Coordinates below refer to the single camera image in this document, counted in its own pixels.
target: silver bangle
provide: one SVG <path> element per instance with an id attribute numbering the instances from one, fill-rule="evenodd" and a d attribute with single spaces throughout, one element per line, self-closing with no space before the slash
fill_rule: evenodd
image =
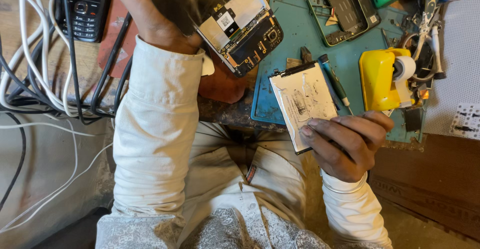
<path id="1" fill-rule="evenodd" d="M 363 177 L 361 178 L 360 183 L 357 186 L 355 186 L 353 189 L 348 190 L 348 191 L 337 190 L 337 189 L 333 188 L 332 186 L 330 186 L 326 182 L 323 182 L 323 185 L 325 187 L 327 187 L 328 190 L 330 190 L 332 192 L 335 192 L 335 193 L 338 193 L 338 194 L 351 194 L 351 193 L 355 193 L 356 191 L 360 190 L 360 188 L 362 188 L 367 183 L 367 177 L 368 177 L 368 173 L 365 171 L 365 174 L 363 174 Z"/>

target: blue repair mat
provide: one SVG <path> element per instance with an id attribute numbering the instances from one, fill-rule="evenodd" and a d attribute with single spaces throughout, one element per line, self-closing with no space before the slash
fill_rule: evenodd
<path id="1" fill-rule="evenodd" d="M 403 17 L 407 13 L 393 7 L 379 9 L 381 23 L 375 28 L 353 41 L 327 47 L 310 15 L 306 0 L 270 0 L 270 7 L 278 19 L 284 36 L 283 41 L 259 64 L 251 118 L 257 121 L 285 124 L 268 76 L 273 74 L 275 69 L 285 70 L 287 58 L 301 59 L 300 47 L 302 46 L 306 46 L 310 50 L 313 60 L 317 60 L 323 54 L 328 54 L 330 63 L 345 89 L 353 114 L 363 113 L 365 108 L 360 80 L 360 56 L 364 51 L 387 49 L 381 28 L 385 29 L 389 38 L 396 37 L 399 40 L 403 31 L 394 24 L 402 23 Z M 321 25 L 324 25 L 326 20 L 326 17 L 319 18 Z M 336 25 L 322 28 L 325 34 L 338 29 Z M 341 108 L 338 111 L 339 115 L 349 115 L 343 105 L 339 105 L 339 107 Z M 415 137 L 419 142 L 422 141 L 422 130 L 419 133 L 405 130 L 403 111 L 393 111 L 391 118 L 395 122 L 395 128 L 387 135 L 388 140 L 410 143 L 411 137 Z"/>

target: floor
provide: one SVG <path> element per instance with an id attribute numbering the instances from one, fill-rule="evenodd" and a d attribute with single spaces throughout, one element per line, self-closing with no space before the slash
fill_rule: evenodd
<path id="1" fill-rule="evenodd" d="M 332 246 L 332 231 L 328 227 L 322 193 L 322 178 L 315 167 L 306 173 L 307 211 L 305 224 L 328 245 Z M 379 199 L 388 236 L 395 249 L 480 249 L 474 241 L 464 241 L 406 213 L 386 200 Z"/>

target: screwdriver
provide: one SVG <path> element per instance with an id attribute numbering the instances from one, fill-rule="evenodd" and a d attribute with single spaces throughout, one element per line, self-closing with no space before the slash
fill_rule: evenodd
<path id="1" fill-rule="evenodd" d="M 335 91 L 336 95 L 342 100 L 343 105 L 348 109 L 351 115 L 353 115 L 352 110 L 350 109 L 350 102 L 347 99 L 347 94 L 340 84 L 339 78 L 335 75 L 335 72 L 332 69 L 332 65 L 330 65 L 330 61 L 328 60 L 327 54 L 323 54 L 320 56 L 321 66 L 325 70 L 325 73 L 328 76 L 328 79 L 332 83 L 333 90 Z"/>

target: tape roll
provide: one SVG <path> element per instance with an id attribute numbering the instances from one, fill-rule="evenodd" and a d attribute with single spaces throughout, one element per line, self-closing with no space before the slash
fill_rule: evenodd
<path id="1" fill-rule="evenodd" d="M 400 108 L 411 106 L 411 91 L 408 89 L 406 81 L 415 74 L 417 65 L 409 56 L 397 56 L 393 66 L 397 69 L 397 72 L 393 74 L 393 82 L 400 97 Z"/>

